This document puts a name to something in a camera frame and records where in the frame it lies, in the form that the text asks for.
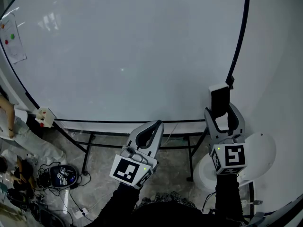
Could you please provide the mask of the person's patterned torso clothing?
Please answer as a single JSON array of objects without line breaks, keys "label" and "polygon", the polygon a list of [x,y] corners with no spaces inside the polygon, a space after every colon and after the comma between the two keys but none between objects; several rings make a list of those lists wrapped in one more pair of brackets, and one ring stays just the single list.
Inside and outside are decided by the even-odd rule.
[{"label": "person's patterned torso clothing", "polygon": [[132,217],[143,227],[191,227],[203,220],[202,212],[175,191],[144,197]]}]

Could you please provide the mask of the black whiteboard eraser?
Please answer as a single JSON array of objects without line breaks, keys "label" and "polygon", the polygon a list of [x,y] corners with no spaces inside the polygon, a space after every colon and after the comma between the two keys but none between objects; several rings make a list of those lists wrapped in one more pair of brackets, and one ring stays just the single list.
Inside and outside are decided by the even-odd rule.
[{"label": "black whiteboard eraser", "polygon": [[227,113],[230,103],[230,88],[226,82],[209,87],[210,111],[214,118]]}]

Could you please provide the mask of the round black helmet case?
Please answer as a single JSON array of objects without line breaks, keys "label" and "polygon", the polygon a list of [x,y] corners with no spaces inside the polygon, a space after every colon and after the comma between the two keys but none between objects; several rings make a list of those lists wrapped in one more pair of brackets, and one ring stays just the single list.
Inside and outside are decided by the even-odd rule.
[{"label": "round black helmet case", "polygon": [[28,198],[26,195],[16,189],[10,188],[7,190],[7,198],[11,204],[20,208],[26,209],[28,208]]}]

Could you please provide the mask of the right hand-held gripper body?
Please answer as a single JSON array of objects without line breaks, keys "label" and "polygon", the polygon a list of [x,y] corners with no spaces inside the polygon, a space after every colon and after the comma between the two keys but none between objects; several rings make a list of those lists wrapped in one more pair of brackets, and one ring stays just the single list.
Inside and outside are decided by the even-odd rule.
[{"label": "right hand-held gripper body", "polygon": [[238,174],[247,166],[244,136],[233,135],[214,139],[210,157],[217,175]]}]

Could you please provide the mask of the person's left forearm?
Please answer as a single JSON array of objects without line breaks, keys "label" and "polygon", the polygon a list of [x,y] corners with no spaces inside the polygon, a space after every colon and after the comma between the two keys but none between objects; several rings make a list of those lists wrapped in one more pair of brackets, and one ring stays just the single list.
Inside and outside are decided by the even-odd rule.
[{"label": "person's left forearm", "polygon": [[120,183],[98,217],[85,227],[114,227],[130,216],[139,200],[140,189]]}]

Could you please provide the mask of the black open equipment case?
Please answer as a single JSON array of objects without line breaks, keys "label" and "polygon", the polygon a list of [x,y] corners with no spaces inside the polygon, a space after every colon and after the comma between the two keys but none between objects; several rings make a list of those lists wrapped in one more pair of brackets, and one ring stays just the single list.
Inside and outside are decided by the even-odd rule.
[{"label": "black open equipment case", "polygon": [[73,185],[78,179],[76,169],[71,165],[53,166],[49,169],[51,186],[64,188]]}]

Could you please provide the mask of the white marker tray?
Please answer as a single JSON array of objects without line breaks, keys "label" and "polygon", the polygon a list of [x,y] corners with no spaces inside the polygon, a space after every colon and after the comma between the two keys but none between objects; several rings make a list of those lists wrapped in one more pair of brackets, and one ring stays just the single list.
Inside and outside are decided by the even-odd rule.
[{"label": "white marker tray", "polygon": [[51,128],[55,120],[55,115],[48,107],[40,107],[36,112],[35,120],[39,123],[43,123],[44,127]]}]

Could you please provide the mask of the white round stool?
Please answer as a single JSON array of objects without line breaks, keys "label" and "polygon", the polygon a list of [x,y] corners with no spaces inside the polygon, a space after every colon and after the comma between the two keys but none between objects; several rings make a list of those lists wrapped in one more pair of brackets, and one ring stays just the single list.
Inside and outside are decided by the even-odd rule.
[{"label": "white round stool", "polygon": [[[276,144],[272,136],[257,132],[245,139],[247,166],[237,175],[240,186],[246,185],[264,175],[276,158]],[[206,154],[194,169],[193,179],[196,186],[205,191],[214,191],[216,171],[210,154]]]}]

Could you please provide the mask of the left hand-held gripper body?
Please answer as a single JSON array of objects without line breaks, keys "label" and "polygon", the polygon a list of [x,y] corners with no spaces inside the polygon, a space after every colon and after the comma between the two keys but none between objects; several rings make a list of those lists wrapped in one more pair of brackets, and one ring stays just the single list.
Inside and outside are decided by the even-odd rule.
[{"label": "left hand-held gripper body", "polygon": [[124,145],[115,156],[109,176],[135,189],[141,189],[155,172],[158,161],[132,147]]}]

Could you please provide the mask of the white paper sheet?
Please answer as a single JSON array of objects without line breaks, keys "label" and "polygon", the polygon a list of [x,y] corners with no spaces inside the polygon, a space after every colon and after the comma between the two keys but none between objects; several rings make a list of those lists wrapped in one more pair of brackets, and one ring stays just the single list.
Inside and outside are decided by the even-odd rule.
[{"label": "white paper sheet", "polygon": [[[18,27],[14,14],[9,13],[4,15],[4,17],[0,21],[0,26],[1,24],[4,24],[5,27],[3,29],[0,27],[0,39],[1,42],[4,44],[4,51],[6,52],[10,63],[15,64],[19,61],[25,60],[27,56],[19,37]],[[10,38],[11,34],[15,35],[14,39]]]}]

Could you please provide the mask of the black framed whiteboard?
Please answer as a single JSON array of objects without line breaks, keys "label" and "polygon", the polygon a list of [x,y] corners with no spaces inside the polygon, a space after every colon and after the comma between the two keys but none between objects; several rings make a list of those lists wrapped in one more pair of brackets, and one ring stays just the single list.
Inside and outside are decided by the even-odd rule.
[{"label": "black framed whiteboard", "polygon": [[202,119],[209,87],[228,76],[244,1],[14,0],[4,15],[27,58],[10,64],[59,119]]}]

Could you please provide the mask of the person's right forearm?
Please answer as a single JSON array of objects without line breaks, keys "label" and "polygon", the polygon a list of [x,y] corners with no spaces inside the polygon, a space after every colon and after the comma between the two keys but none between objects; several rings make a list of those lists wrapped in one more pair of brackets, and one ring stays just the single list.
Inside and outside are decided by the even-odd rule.
[{"label": "person's right forearm", "polygon": [[217,175],[214,219],[219,227],[243,227],[244,217],[236,174]]}]

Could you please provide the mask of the white power strip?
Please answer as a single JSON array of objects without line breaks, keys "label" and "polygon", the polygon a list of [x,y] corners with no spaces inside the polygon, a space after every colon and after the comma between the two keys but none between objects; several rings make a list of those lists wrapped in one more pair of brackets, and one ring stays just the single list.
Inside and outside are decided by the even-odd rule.
[{"label": "white power strip", "polygon": [[86,208],[82,208],[81,210],[77,210],[76,212],[73,212],[73,215],[76,219],[80,219],[88,214],[89,212],[87,211]]}]

